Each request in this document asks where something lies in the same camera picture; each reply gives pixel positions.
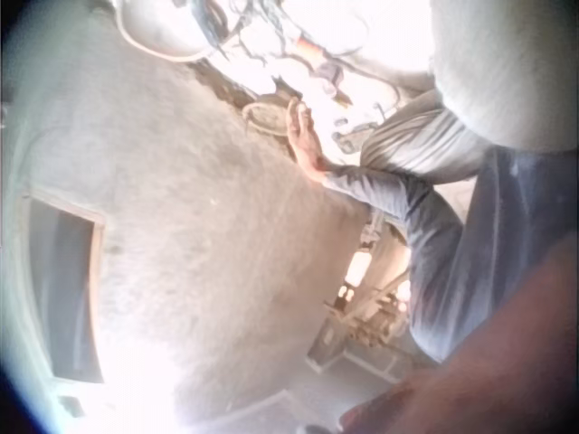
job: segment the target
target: skin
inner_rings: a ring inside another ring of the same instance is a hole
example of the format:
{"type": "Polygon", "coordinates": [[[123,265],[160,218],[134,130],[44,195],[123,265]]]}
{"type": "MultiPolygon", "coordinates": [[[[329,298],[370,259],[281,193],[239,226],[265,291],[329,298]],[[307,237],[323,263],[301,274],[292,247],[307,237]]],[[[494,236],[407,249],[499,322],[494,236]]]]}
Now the skin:
{"type": "Polygon", "coordinates": [[[311,181],[322,184],[331,164],[323,156],[318,135],[314,131],[311,111],[303,102],[292,99],[286,114],[288,140],[299,168],[311,181]]]}
{"type": "MultiPolygon", "coordinates": [[[[323,183],[331,165],[296,99],[287,124],[299,167],[323,183]]],[[[574,232],[440,367],[346,413],[344,434],[577,432],[577,263],[574,232]]]]}

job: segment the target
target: hand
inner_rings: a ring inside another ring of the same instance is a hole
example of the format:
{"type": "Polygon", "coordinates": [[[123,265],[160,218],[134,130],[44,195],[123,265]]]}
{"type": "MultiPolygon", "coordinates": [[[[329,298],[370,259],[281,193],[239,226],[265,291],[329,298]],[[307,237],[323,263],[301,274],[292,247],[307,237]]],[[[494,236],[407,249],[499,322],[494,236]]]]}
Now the hand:
{"type": "Polygon", "coordinates": [[[289,102],[286,125],[289,144],[296,155],[298,166],[310,180],[322,183],[329,170],[329,162],[322,154],[306,104],[298,102],[296,98],[289,102]]]}

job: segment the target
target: gray shirt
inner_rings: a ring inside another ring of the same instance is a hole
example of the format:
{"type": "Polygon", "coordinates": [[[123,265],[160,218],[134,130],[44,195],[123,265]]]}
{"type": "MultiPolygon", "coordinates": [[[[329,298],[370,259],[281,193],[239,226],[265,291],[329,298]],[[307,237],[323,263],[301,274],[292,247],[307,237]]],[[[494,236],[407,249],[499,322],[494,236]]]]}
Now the gray shirt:
{"type": "Polygon", "coordinates": [[[577,154],[493,148],[463,226],[431,185],[410,175],[342,167],[325,186],[403,223],[411,255],[411,333],[441,361],[515,292],[577,226],[577,154]]]}

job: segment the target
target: gray wall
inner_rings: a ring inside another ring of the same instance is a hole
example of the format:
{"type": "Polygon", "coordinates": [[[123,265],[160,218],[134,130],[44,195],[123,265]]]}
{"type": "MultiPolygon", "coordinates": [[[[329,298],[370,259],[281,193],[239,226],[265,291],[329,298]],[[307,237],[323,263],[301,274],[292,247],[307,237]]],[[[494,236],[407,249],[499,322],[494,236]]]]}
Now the gray wall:
{"type": "MultiPolygon", "coordinates": [[[[79,4],[44,8],[48,23],[31,19],[33,30],[3,59],[15,89],[3,143],[14,252],[3,309],[22,309],[18,203],[40,190],[105,218],[95,333],[111,390],[166,394],[179,420],[196,424],[290,383],[306,388],[315,374],[304,373],[303,358],[356,249],[365,207],[311,185],[185,65],[128,46],[110,17],[79,4]]],[[[4,343],[30,341],[29,320],[4,321],[4,343]]],[[[43,383],[26,371],[28,346],[5,348],[4,362],[37,394],[43,383]]],[[[348,361],[335,371],[310,394],[333,405],[311,412],[314,420],[387,387],[348,361]]]]}

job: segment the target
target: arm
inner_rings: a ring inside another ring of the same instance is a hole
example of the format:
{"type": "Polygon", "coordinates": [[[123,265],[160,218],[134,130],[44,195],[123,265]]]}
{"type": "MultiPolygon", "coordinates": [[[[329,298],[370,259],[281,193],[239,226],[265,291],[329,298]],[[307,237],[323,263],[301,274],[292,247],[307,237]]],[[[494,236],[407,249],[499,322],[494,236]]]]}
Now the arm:
{"type": "MultiPolygon", "coordinates": [[[[289,143],[310,180],[387,212],[404,225],[412,251],[411,331],[420,344],[418,338],[431,329],[432,321],[445,317],[441,300],[448,296],[451,267],[462,234],[460,219],[431,185],[416,177],[329,165],[307,108],[300,105],[298,109],[296,100],[289,105],[287,120],[289,143]]],[[[429,347],[424,350],[438,358],[438,342],[429,337],[423,343],[429,347]]]]}

